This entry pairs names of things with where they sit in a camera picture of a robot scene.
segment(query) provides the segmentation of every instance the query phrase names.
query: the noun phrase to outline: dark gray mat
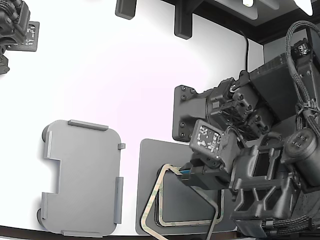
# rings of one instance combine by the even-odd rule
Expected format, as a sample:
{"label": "dark gray mat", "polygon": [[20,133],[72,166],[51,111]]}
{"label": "dark gray mat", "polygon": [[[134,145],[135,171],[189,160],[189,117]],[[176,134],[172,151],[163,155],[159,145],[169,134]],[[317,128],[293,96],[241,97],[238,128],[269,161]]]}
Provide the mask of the dark gray mat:
{"label": "dark gray mat", "polygon": [[[150,193],[157,179],[157,172],[164,164],[181,167],[187,163],[192,155],[188,145],[145,139],[140,146],[136,232],[146,235],[140,226],[140,218],[145,209]],[[218,193],[211,193],[218,198]],[[227,232],[235,229],[230,220],[234,204],[231,194],[225,191],[224,217],[218,223],[214,232]],[[176,176],[167,172],[163,180],[163,220],[166,222],[211,220],[214,209],[189,187],[183,185]],[[162,235],[199,234],[206,233],[209,226],[175,226],[160,227],[155,223],[155,204],[146,220],[146,224]]]}

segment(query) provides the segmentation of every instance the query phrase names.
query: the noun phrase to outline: gray tab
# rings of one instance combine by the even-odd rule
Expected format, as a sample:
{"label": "gray tab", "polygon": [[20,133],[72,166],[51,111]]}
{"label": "gray tab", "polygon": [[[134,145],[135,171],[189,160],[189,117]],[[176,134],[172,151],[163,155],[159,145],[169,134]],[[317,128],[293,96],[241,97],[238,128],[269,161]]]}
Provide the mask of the gray tab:
{"label": "gray tab", "polygon": [[85,122],[85,121],[77,121],[77,120],[70,120],[68,121],[68,125],[76,126],[80,128],[86,128],[86,129],[93,129],[93,130],[99,130],[99,131],[106,131],[109,129],[108,126]]}
{"label": "gray tab", "polygon": [[61,233],[64,236],[71,237],[87,237],[87,238],[102,238],[102,234],[99,232],[86,232],[86,231],[65,231],[62,230]]}
{"label": "gray tab", "polygon": [[114,195],[114,217],[115,224],[122,223],[122,200],[124,192],[124,178],[118,176],[115,178],[115,195]]}
{"label": "gray tab", "polygon": [[119,149],[119,150],[126,149],[126,144],[125,144],[125,143],[119,143],[119,144],[118,144],[118,149]]}

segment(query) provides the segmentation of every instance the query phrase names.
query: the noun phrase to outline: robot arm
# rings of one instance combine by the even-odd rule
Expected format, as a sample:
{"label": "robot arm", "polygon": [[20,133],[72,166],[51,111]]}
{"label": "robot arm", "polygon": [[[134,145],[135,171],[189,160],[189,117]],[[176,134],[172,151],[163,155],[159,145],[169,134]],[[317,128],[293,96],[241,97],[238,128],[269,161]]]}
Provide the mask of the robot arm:
{"label": "robot arm", "polygon": [[[190,187],[229,189],[235,201],[231,219],[246,236],[283,236],[319,225],[314,217],[320,200],[308,214],[292,218],[300,192],[320,190],[320,56],[306,39],[290,48],[301,26],[320,33],[297,22],[287,34],[286,53],[253,72],[200,94],[183,85],[174,91],[172,136],[190,142],[194,152],[178,178]],[[271,132],[292,116],[291,136]],[[246,146],[262,135],[260,146]]]}

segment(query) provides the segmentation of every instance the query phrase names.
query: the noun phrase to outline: black shelf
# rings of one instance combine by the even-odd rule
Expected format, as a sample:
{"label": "black shelf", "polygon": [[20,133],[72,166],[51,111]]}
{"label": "black shelf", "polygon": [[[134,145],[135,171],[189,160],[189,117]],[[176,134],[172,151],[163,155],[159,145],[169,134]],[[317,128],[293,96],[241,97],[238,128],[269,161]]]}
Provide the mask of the black shelf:
{"label": "black shelf", "polygon": [[[162,1],[175,6],[174,34],[183,39],[192,37],[192,14],[203,17],[236,33],[240,34],[241,31],[249,39],[261,45],[284,37],[291,24],[296,21],[306,20],[314,24],[320,23],[320,1],[312,3],[312,16],[308,16],[298,8],[259,26],[254,26],[205,0]],[[132,19],[135,16],[136,3],[137,0],[117,0],[116,15],[125,19]]]}

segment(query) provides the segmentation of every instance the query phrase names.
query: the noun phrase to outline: black cable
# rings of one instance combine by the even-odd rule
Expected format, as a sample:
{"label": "black cable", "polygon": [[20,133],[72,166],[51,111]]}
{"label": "black cable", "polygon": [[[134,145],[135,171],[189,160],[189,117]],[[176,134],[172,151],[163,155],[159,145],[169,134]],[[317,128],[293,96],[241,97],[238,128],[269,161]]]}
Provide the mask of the black cable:
{"label": "black cable", "polygon": [[249,58],[249,40],[247,36],[244,34],[243,31],[239,30],[238,31],[242,34],[242,36],[245,39],[246,42],[246,50],[245,50],[245,70],[248,72],[248,58]]}
{"label": "black cable", "polygon": [[284,138],[282,137],[282,135],[280,133],[277,133],[275,131],[270,131],[268,132],[266,135],[264,135],[260,146],[266,146],[269,142],[269,140],[271,139],[275,139],[278,140],[279,142],[282,142],[284,140]]}

